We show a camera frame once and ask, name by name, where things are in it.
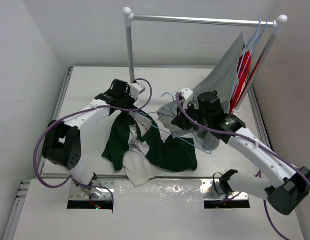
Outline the light blue wire hanger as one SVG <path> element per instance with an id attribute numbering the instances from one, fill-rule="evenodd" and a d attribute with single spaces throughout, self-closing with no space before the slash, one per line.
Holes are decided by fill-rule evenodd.
<path id="1" fill-rule="evenodd" d="M 173 101 L 164 104 L 157 111 L 147 112 L 147 114 L 156 115 L 156 118 L 163 124 L 164 128 L 174 137 L 181 138 L 185 137 L 186 135 L 192 135 L 193 140 L 196 142 L 194 144 L 195 148 L 210 155 L 212 153 L 212 150 L 210 150 L 210 147 L 203 140 L 201 136 L 201 131 L 195 130 L 193 128 L 191 130 L 184 131 L 181 128 L 171 124 L 171 121 L 177 116 L 178 104 L 176 103 L 175 97 L 171 93 L 165 92 L 162 94 L 162 97 L 164 97 L 165 95 L 171 96 Z"/>

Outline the white and green t-shirt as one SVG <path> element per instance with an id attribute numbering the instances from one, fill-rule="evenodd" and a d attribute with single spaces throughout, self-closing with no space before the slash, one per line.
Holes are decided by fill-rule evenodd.
<path id="1" fill-rule="evenodd" d="M 171 135 L 143 111 L 120 113 L 114 120 L 102 157 L 116 172 L 124 170 L 135 187 L 164 172 L 195 171 L 194 141 Z"/>

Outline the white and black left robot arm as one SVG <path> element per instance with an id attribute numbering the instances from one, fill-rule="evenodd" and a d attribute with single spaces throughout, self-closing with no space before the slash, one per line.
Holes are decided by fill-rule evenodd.
<path id="1" fill-rule="evenodd" d="M 132 110 L 139 95 L 145 91 L 142 83 L 129 84 L 115 79 L 110 88 L 97 95 L 81 113 L 62 121 L 52 121 L 45 136 L 42 157 L 68 171 L 82 185 L 90 185 L 94 173 L 81 162 L 81 136 L 99 121 L 120 109 Z"/>

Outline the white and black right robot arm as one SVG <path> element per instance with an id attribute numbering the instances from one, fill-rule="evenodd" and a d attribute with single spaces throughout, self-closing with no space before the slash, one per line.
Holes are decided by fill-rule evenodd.
<path id="1" fill-rule="evenodd" d="M 269 202 L 280 214 L 290 215 L 310 194 L 310 170 L 281 159 L 240 118 L 225 113 L 216 91 L 201 93 L 197 104 L 193 95 L 189 88 L 176 93 L 177 115 L 171 123 L 185 131 L 198 127 L 210 132 L 241 153 L 265 176 L 250 177 L 230 169 L 219 178 L 217 188 L 221 193 L 244 192 Z"/>

